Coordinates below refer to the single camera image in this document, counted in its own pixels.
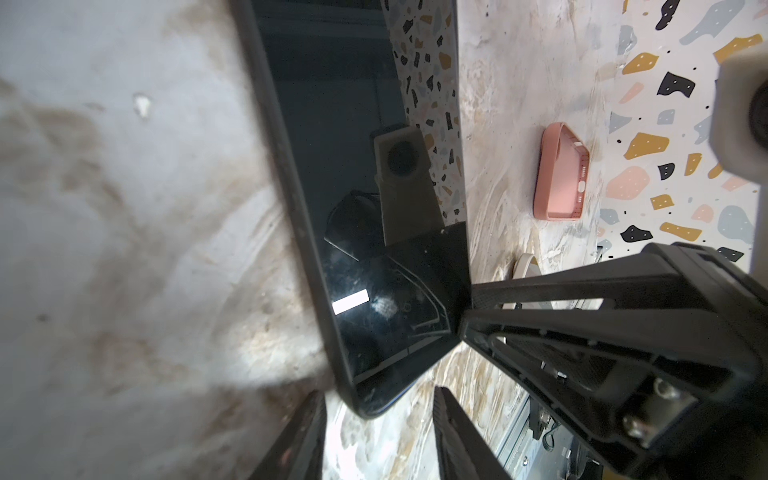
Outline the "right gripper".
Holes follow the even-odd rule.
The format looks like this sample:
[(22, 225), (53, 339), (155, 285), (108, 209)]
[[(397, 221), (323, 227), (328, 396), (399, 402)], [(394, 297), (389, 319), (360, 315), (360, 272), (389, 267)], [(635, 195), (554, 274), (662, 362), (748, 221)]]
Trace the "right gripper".
[(714, 249), (477, 284), (460, 334), (621, 476), (767, 476), (767, 292)]

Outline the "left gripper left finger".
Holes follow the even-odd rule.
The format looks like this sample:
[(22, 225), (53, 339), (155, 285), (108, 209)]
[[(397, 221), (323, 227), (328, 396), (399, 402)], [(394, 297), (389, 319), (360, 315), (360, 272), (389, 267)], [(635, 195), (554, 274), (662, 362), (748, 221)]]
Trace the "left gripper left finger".
[(321, 479), (326, 426), (325, 395), (314, 390), (294, 411), (248, 479)]

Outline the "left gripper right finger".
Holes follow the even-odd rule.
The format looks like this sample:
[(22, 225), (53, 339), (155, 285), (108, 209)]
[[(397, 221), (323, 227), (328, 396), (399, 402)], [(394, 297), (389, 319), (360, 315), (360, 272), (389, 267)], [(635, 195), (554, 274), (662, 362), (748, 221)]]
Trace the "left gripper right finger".
[(442, 480), (510, 479), (447, 387), (434, 388), (433, 424)]

